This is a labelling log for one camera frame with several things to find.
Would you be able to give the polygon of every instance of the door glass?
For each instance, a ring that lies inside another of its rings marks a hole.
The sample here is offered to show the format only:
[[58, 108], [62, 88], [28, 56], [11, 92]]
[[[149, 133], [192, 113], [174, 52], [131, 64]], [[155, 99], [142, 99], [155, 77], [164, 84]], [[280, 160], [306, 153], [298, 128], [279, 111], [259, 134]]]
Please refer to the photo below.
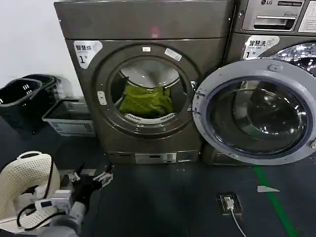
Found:
[[125, 65], [111, 85], [113, 103], [137, 123], [155, 124], [176, 116], [184, 107], [187, 91], [181, 75], [157, 60]]
[[281, 50], [270, 58], [288, 61], [316, 75], [316, 42], [294, 45]]
[[307, 127], [305, 108], [294, 92], [256, 77], [219, 90], [207, 111], [221, 142], [254, 155], [289, 150]]

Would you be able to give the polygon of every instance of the gray basket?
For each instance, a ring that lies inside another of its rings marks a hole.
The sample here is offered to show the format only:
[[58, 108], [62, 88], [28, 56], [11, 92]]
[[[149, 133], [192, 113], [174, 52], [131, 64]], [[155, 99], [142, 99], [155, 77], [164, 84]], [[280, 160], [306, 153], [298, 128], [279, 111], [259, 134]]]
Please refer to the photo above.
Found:
[[95, 132], [88, 107], [78, 100], [61, 100], [42, 117], [62, 136], [89, 136]]

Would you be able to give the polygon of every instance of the lg logo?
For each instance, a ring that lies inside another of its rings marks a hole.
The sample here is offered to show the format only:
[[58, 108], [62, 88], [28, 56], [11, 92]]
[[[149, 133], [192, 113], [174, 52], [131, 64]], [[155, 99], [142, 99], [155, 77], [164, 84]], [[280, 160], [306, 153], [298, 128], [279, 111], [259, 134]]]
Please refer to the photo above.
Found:
[[262, 0], [261, 1], [261, 5], [271, 5], [272, 4], [272, 0]]

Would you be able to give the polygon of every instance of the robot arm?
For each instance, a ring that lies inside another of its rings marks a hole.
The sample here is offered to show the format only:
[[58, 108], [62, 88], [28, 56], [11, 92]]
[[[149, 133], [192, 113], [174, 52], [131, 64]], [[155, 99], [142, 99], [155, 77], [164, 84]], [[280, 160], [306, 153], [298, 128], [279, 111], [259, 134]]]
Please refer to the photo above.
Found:
[[[113, 180], [111, 165], [107, 167], [106, 171], [96, 177], [80, 177], [80, 172], [69, 175], [74, 187], [74, 192], [72, 193], [74, 205], [67, 215], [56, 216], [40, 237], [78, 237], [84, 216], [89, 210], [92, 193], [95, 190], [104, 188]], [[65, 204], [58, 202], [60, 198], [52, 198], [51, 200], [57, 208], [60, 206], [65, 207]]]

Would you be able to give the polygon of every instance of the plastic basket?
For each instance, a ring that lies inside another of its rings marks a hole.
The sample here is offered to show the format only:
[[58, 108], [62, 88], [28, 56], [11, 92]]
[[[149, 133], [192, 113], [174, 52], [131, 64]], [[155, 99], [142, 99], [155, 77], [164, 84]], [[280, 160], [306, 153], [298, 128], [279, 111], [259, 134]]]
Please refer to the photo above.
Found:
[[42, 119], [62, 136], [95, 136], [88, 107], [82, 101], [61, 100]]
[[[0, 173], [0, 229], [20, 233], [24, 231], [24, 228], [32, 228], [56, 212], [56, 208], [50, 206], [37, 210], [30, 215], [22, 214], [20, 223], [23, 228], [19, 228], [16, 219], [20, 210], [15, 210], [13, 203], [13, 200], [26, 189], [47, 184], [52, 162], [50, 155], [31, 151], [21, 154], [2, 170]], [[60, 176], [56, 165], [53, 163], [47, 198], [51, 197], [59, 188]]]
[[53, 87], [58, 80], [48, 75], [28, 75], [0, 89], [0, 116], [19, 133], [35, 133], [42, 115], [56, 102]]

